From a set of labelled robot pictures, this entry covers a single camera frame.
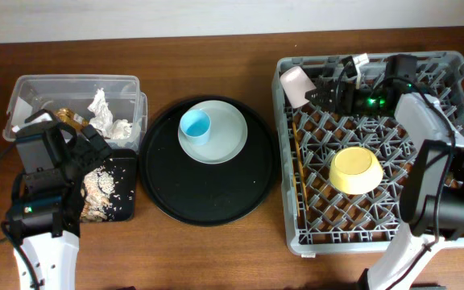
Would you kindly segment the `blue cup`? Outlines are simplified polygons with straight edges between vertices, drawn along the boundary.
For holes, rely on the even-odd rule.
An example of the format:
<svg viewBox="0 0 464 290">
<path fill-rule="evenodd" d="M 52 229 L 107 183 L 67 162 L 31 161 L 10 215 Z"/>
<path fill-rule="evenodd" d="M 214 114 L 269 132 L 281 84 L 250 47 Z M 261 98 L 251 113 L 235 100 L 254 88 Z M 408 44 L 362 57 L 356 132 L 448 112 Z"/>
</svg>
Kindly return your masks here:
<svg viewBox="0 0 464 290">
<path fill-rule="evenodd" d="M 195 146 L 209 141 L 211 119 L 204 110 L 188 110 L 180 119 L 180 129 L 185 138 Z"/>
</svg>

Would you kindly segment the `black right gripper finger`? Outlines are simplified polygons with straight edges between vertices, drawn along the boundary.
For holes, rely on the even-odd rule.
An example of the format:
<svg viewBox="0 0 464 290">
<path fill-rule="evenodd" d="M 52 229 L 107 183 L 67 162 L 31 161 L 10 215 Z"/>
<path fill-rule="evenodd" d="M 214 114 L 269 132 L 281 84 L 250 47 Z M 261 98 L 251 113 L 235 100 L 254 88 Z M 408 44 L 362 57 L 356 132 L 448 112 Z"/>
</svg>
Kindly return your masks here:
<svg viewBox="0 0 464 290">
<path fill-rule="evenodd" d="M 332 86 L 334 84 L 335 66 L 326 65 L 321 70 L 320 75 L 316 79 L 316 87 Z"/>
<path fill-rule="evenodd" d="M 336 91 L 329 86 L 320 86 L 305 93 L 305 99 L 325 111 L 336 110 Z"/>
</svg>

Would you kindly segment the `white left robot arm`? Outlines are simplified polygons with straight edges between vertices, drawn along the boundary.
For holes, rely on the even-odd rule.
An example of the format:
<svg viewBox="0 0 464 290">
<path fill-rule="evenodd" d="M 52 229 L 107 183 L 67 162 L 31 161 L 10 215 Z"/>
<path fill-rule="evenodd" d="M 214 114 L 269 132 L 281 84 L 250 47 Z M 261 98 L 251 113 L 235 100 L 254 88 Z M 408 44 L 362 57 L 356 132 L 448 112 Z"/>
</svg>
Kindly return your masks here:
<svg viewBox="0 0 464 290">
<path fill-rule="evenodd" d="M 23 164 L 11 192 L 2 232 L 14 248 L 22 289 L 73 289 L 85 176 L 112 148 L 90 125 L 76 130 L 39 110 L 17 127 Z"/>
</svg>

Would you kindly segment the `yellow bowl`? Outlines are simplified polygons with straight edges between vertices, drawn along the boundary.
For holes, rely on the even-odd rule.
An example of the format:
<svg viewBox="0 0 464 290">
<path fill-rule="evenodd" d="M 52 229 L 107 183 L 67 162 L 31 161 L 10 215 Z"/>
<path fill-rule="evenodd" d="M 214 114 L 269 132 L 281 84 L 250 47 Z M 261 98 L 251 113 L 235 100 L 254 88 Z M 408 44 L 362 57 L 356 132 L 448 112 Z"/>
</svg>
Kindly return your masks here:
<svg viewBox="0 0 464 290">
<path fill-rule="evenodd" d="M 375 154 L 364 147 L 348 147 L 332 158 L 330 183 L 340 192 L 350 195 L 368 193 L 383 179 L 383 169 Z"/>
</svg>

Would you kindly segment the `wooden chopstick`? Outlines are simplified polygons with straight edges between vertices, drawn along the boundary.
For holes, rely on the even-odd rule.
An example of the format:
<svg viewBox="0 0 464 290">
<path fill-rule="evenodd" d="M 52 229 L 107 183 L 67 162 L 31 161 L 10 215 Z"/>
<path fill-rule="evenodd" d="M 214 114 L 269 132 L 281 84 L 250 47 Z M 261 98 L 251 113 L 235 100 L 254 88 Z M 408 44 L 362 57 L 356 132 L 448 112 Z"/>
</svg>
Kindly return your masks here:
<svg viewBox="0 0 464 290">
<path fill-rule="evenodd" d="M 298 196 L 298 189 L 297 189 L 297 182 L 296 182 L 296 176 L 293 173 L 292 174 L 292 185 L 295 193 L 295 201 L 296 201 L 296 214 L 297 217 L 300 218 L 300 203 L 299 203 L 299 196 Z"/>
<path fill-rule="evenodd" d="M 300 174 L 300 183 L 301 183 L 302 194 L 304 198 L 304 208 L 306 211 L 309 211 L 308 195 L 307 195 L 307 187 L 305 184 L 305 174 L 304 174 L 304 168 L 303 168 L 303 163 L 302 163 L 302 155 L 300 153 L 300 144 L 298 142 L 297 128 L 296 128 L 296 124 L 294 121 L 292 121 L 292 131 L 293 131 L 293 138 L 294 138 L 294 143 L 295 143 L 295 148 L 296 148 L 297 166 L 298 166 L 298 170 Z"/>
</svg>

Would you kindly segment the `grey plate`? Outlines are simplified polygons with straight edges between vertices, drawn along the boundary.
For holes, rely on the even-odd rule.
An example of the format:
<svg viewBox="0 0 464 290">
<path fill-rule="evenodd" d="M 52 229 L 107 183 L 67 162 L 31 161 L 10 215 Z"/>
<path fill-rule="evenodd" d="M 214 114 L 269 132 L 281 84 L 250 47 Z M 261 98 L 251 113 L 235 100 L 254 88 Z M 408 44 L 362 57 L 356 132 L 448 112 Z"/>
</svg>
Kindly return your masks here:
<svg viewBox="0 0 464 290">
<path fill-rule="evenodd" d="M 245 146 L 248 136 L 247 121 L 235 106 L 225 101 L 202 101 L 188 110 L 204 110 L 211 119 L 209 141 L 192 145 L 178 129 L 183 151 L 203 164 L 221 164 L 232 160 Z"/>
</svg>

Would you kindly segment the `white tissue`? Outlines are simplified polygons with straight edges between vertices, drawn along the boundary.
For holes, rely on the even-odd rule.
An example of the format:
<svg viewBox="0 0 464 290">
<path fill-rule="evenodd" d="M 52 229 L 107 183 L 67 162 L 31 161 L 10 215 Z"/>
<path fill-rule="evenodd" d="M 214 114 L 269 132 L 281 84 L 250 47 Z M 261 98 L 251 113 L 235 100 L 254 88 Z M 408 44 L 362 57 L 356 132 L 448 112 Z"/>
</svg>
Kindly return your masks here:
<svg viewBox="0 0 464 290">
<path fill-rule="evenodd" d="M 110 139 L 128 139 L 131 136 L 133 124 L 126 119 L 116 120 L 110 128 Z"/>
</svg>

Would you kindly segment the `pink cup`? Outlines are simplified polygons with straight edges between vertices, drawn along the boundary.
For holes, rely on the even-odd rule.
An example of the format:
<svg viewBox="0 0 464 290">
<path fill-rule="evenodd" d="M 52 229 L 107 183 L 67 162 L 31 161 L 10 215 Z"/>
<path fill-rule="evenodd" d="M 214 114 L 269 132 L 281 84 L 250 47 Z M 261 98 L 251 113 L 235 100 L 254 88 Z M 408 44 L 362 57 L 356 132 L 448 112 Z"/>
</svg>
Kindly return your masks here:
<svg viewBox="0 0 464 290">
<path fill-rule="evenodd" d="M 305 98 L 308 91 L 316 86 L 300 66 L 290 68 L 280 76 L 280 83 L 293 109 L 302 107 L 309 102 Z"/>
</svg>

